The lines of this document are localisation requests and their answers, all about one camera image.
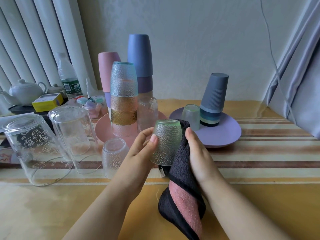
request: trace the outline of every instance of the teapot lid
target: teapot lid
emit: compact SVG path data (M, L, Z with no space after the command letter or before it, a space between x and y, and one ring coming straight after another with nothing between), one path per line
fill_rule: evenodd
M33 86L38 86L36 83L32 82L26 82L24 79L18 80L18 84L15 86L12 86L12 88L30 88Z
M64 90L65 88L63 86L58 86L58 84L53 84L52 87L48 88L48 92L55 92L55 91L61 91Z

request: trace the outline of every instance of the bottle label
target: bottle label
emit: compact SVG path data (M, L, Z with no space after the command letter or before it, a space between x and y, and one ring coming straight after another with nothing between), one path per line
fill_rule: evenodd
M67 94L74 94L81 92L80 84L78 80L75 81L62 81L62 84Z

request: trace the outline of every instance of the teapot spout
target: teapot spout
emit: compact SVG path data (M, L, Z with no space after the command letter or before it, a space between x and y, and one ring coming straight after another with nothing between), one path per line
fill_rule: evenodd
M9 95L6 91L0 91L0 94L2 94L4 96L4 98L6 99L6 101L9 104L12 104L12 105L20 105L21 104L16 97Z

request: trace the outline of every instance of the ribbed gray cup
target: ribbed gray cup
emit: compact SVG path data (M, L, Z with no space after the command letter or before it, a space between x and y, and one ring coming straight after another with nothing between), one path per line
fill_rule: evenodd
M224 107L229 75L212 73L202 97L200 108L209 113L220 113Z

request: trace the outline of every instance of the purple plate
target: purple plate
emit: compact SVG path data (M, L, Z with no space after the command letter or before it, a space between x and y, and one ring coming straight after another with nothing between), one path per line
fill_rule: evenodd
M181 119L183 109L184 107L173 111L169 119ZM241 136L241 127L234 118L222 113L219 125L214 127L200 125L200 129L195 133L206 148L219 148L237 141Z

